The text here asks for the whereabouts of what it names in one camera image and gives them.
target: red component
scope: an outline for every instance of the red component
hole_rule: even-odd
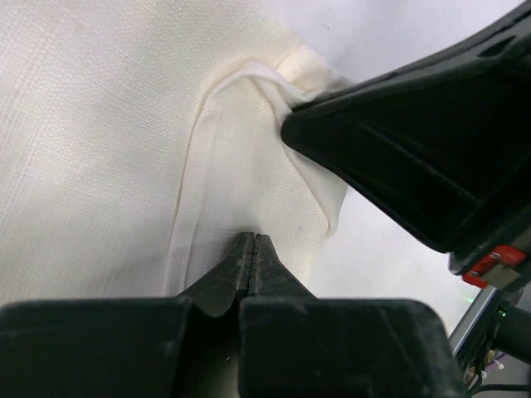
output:
[[[525,257],[526,254],[522,250],[518,250],[513,246],[496,246],[476,265],[469,269],[466,274],[463,274],[463,280],[467,284],[473,284],[478,288],[484,289],[489,286],[489,284],[481,278],[482,275],[485,275],[497,264],[502,264],[506,267],[514,267],[524,261]]]

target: white cloth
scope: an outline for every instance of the white cloth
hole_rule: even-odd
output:
[[[346,186],[279,137],[335,77],[247,0],[2,0],[0,303],[177,294],[239,231],[301,280]]]

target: white fabric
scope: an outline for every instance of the white fabric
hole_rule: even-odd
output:
[[[285,148],[323,62],[250,1],[2,0],[0,303],[176,294],[239,231],[303,281],[344,183]]]

